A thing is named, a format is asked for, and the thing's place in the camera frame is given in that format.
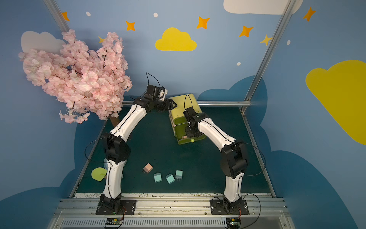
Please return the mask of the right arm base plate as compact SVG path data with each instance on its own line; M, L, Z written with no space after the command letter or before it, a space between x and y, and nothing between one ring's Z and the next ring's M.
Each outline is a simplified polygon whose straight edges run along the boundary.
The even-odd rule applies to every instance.
M212 215L249 215L247 202L243 199L231 203L226 199L213 198L210 200Z

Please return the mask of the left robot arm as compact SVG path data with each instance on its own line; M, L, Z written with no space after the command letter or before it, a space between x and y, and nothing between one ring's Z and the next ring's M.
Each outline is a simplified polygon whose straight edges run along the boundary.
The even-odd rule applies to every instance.
M133 102L130 111L123 120L109 133L102 135L105 158L107 159L106 185L103 191L103 199L116 200L121 196L123 168L131 154L127 141L137 124L150 111L169 111L176 107L177 104L172 99L150 100L139 97Z

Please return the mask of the pink plug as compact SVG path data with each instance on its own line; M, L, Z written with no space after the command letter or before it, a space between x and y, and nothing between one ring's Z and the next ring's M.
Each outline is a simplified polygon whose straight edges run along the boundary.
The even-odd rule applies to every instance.
M153 166L150 163L148 163L144 166L143 173L148 174L152 171L152 169L153 169Z

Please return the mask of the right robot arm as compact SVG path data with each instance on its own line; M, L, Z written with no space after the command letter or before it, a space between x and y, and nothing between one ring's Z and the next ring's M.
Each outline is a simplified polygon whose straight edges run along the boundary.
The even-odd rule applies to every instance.
M188 137L205 135L220 150L220 168L226 176L223 204L229 210L238 207L241 203L242 179L249 166L246 144L226 134L206 113L197 113L193 107L189 107L183 114L188 123L185 128Z

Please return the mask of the blue plug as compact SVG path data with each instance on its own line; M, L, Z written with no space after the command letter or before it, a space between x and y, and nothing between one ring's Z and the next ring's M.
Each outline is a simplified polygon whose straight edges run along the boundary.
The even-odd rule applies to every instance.
M170 173L165 177L166 181L168 182L168 184L172 184L173 182L175 182L175 178L174 176Z
M183 171L182 170L176 170L175 179L177 179L177 180L182 180L183 179Z
M153 176L153 178L154 178L154 182L155 183L162 182L162 175L161 175L161 173L155 173L154 176Z

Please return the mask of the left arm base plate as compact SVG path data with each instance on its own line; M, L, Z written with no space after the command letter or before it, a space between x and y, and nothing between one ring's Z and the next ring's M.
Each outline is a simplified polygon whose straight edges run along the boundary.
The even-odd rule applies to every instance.
M98 203L96 215L133 215L137 201L134 199L118 199Z

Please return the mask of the yellow green drawer cabinet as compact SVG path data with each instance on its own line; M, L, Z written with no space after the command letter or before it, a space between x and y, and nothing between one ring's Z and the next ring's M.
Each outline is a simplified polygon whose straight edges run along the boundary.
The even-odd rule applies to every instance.
M186 108L192 107L196 113L202 112L193 94L174 96L170 97L170 99L177 104L177 107L169 111L169 118L173 127L187 123L184 116Z

